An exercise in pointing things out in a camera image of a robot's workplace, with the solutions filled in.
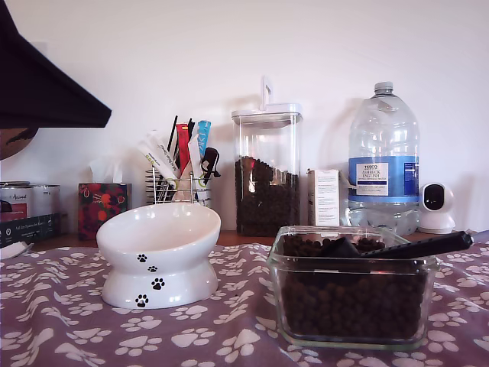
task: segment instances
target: white camera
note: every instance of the white camera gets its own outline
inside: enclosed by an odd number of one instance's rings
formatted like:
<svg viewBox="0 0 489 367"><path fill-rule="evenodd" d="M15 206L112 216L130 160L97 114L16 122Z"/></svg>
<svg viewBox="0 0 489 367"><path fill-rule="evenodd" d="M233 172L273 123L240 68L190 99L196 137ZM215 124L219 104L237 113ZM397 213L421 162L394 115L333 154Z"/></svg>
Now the white camera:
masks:
<svg viewBox="0 0 489 367"><path fill-rule="evenodd" d="M424 233L446 234L455 227L452 218L453 192L441 183L428 183L421 189L419 227Z"/></svg>

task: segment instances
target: white ceramic cat bowl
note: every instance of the white ceramic cat bowl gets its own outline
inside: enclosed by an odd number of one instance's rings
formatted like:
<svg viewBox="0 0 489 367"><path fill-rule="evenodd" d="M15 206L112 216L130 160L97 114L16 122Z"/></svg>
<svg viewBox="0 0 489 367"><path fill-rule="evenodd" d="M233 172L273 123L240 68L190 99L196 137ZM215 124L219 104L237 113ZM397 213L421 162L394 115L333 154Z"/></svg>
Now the white ceramic cat bowl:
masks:
<svg viewBox="0 0 489 367"><path fill-rule="evenodd" d="M165 203L119 214L97 232L111 264L102 299L147 309L191 304L211 296L217 277L209 264L221 219L198 204Z"/></svg>

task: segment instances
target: plastic water bottle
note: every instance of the plastic water bottle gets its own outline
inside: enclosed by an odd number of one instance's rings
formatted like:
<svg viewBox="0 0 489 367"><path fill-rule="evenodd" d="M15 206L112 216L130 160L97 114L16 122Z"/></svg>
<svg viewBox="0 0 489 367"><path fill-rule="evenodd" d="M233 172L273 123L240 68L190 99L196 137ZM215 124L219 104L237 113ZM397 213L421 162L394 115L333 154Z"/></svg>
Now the plastic water bottle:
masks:
<svg viewBox="0 0 489 367"><path fill-rule="evenodd" d="M419 129L416 117L393 94L375 84L350 130L350 226L384 226L398 235L416 230L419 201Z"/></svg>

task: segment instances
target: metal utensil holder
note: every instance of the metal utensil holder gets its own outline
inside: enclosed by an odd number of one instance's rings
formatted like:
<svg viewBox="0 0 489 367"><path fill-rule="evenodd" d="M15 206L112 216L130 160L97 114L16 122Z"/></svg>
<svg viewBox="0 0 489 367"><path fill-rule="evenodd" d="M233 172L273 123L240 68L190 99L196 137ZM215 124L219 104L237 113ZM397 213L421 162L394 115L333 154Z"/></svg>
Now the metal utensil holder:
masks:
<svg viewBox="0 0 489 367"><path fill-rule="evenodd" d="M145 186L146 186L146 204L160 204L160 203L172 203L173 196L177 191L182 191L184 193L190 192L189 200L174 200L173 203L200 203L201 205L208 206L210 197L210 189L198 188L199 181L202 179L195 178L193 176L193 172L190 172L190 178L180 178L178 180L172 180L168 178L161 178L160 173L154 169L145 171ZM190 181L189 189L178 190L180 184L183 181ZM206 198L199 200L198 193L206 192Z"/></svg>

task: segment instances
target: purple tablecloth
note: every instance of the purple tablecloth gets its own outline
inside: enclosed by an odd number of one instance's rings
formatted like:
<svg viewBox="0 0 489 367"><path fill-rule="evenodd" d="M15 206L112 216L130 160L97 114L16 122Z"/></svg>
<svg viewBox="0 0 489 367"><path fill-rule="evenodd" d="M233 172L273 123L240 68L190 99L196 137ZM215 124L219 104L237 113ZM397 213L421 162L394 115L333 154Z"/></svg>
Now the purple tablecloth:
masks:
<svg viewBox="0 0 489 367"><path fill-rule="evenodd" d="M300 348L278 333L268 247L216 247L208 300L166 310L104 304L110 271L95 248L60 248L0 263L1 361L18 367L489 365L489 248L443 255L427 337L413 352Z"/></svg>

